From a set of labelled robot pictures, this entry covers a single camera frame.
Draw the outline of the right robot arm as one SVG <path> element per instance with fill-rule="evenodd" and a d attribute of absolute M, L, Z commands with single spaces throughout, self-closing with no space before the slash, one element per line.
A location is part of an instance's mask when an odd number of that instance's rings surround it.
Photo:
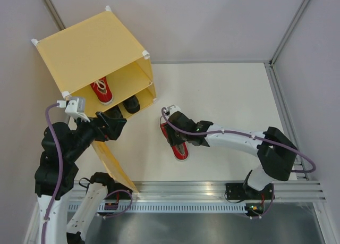
<path fill-rule="evenodd" d="M 287 181 L 295 162 L 293 143 L 277 128 L 264 132 L 224 130 L 210 121 L 195 123 L 182 112 L 166 113 L 165 130 L 171 145 L 190 143 L 194 146 L 226 147 L 256 157 L 260 164 L 242 183 L 243 194 L 255 199 L 273 181 Z"/>

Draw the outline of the black loafer shoe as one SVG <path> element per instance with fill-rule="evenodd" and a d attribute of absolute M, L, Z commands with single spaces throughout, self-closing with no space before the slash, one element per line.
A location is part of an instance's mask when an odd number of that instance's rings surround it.
<path fill-rule="evenodd" d="M 135 114 L 140 110 L 139 100 L 136 95 L 133 95 L 123 101 L 123 106 L 130 114 Z"/>
<path fill-rule="evenodd" d="M 120 119 L 120 118 L 123 118 L 123 114 L 119 108 L 118 105 L 108 109 L 106 112 L 105 112 L 105 115 L 110 117 L 110 118 L 113 118 L 113 119 Z"/>

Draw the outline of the red canvas sneaker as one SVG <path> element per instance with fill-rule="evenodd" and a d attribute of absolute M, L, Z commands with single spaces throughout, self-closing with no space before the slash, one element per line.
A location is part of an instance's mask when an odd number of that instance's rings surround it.
<path fill-rule="evenodd" d="M 96 94 L 100 103 L 102 103 L 103 105 L 108 105 L 113 101 L 113 95 L 107 83 L 106 77 L 103 77 L 91 83 L 90 87 Z"/>
<path fill-rule="evenodd" d="M 160 117 L 160 119 L 159 119 L 159 126 L 160 126 L 160 129 L 161 129 L 164 137 L 168 141 L 168 135 L 166 133 L 167 123 L 166 123 L 166 121 L 164 120 L 163 117 Z M 189 151 L 188 151 L 188 148 L 186 146 L 186 143 L 182 143 L 180 145 L 171 145 L 171 149 L 173 151 L 173 154 L 174 154 L 175 158 L 178 161 L 184 162 L 185 160 L 188 159 Z"/>

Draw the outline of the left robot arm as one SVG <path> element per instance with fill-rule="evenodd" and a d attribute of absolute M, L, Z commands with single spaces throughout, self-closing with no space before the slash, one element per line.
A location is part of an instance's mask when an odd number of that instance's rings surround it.
<path fill-rule="evenodd" d="M 99 205 L 105 199 L 131 199 L 132 190 L 116 184 L 107 173 L 96 172 L 88 179 L 86 196 L 73 217 L 67 219 L 67 211 L 74 179 L 78 172 L 76 161 L 97 141 L 117 140 L 125 118 L 111 118 L 97 112 L 88 122 L 76 119 L 76 129 L 64 122 L 48 123 L 41 142 L 43 152 L 35 172 L 40 223 L 40 243 L 84 243 L 87 231 Z"/>

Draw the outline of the yellow cabinet door panel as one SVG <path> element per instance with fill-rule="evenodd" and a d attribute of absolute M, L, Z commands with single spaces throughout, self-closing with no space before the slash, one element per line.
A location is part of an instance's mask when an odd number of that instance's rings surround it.
<path fill-rule="evenodd" d="M 106 168 L 108 174 L 115 181 L 131 189 L 133 192 L 139 192 L 133 181 L 124 172 L 119 161 L 114 157 L 114 155 L 104 142 L 94 141 L 92 143 L 92 147 L 101 162 L 103 163 L 104 167 Z"/>

